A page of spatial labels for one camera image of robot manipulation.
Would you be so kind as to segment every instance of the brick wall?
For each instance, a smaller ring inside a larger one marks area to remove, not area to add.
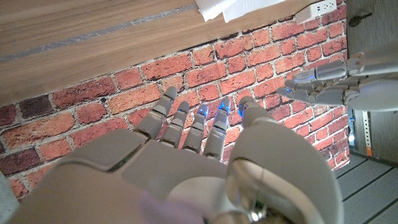
[[[237,103],[249,95],[281,124],[304,136],[337,169],[349,158],[346,108],[290,101],[275,91],[300,70],[347,57],[346,6],[338,3],[337,11],[304,25],[288,17],[4,106],[0,169],[15,195],[24,198],[62,156],[112,130],[134,129],[171,85],[179,94],[167,122],[181,101],[191,107],[181,142],[194,112],[205,103],[210,112],[204,143],[220,99],[228,96],[233,104],[226,162],[242,131]]]

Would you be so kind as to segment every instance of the white robotic hand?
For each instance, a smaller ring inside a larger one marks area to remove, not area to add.
[[[346,105],[355,110],[398,110],[398,41],[346,62],[335,61],[302,71],[277,92],[312,104]]]
[[[170,87],[133,131],[119,129],[74,150],[24,199],[10,223],[340,224],[337,181],[323,156],[253,98],[239,102],[244,130],[220,162],[231,102],[221,100],[202,155],[201,105],[177,149],[189,105]]]

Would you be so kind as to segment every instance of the power strip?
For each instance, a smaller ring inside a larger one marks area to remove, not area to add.
[[[324,15],[337,9],[336,0],[324,0],[307,6],[296,14],[296,23],[311,21],[317,16]]]

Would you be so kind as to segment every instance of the white paper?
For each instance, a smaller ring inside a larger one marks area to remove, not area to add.
[[[216,18],[227,7],[234,4],[237,0],[196,0],[199,11],[205,22],[209,19]]]
[[[225,22],[239,18],[246,13],[268,7],[284,0],[238,0],[223,11]]]
[[[214,19],[222,12],[225,22],[282,1],[285,0],[196,0],[205,21]]]

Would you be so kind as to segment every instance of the wooden floor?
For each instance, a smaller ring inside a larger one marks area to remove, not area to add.
[[[345,223],[398,223],[398,169],[351,155],[335,175],[344,201]]]

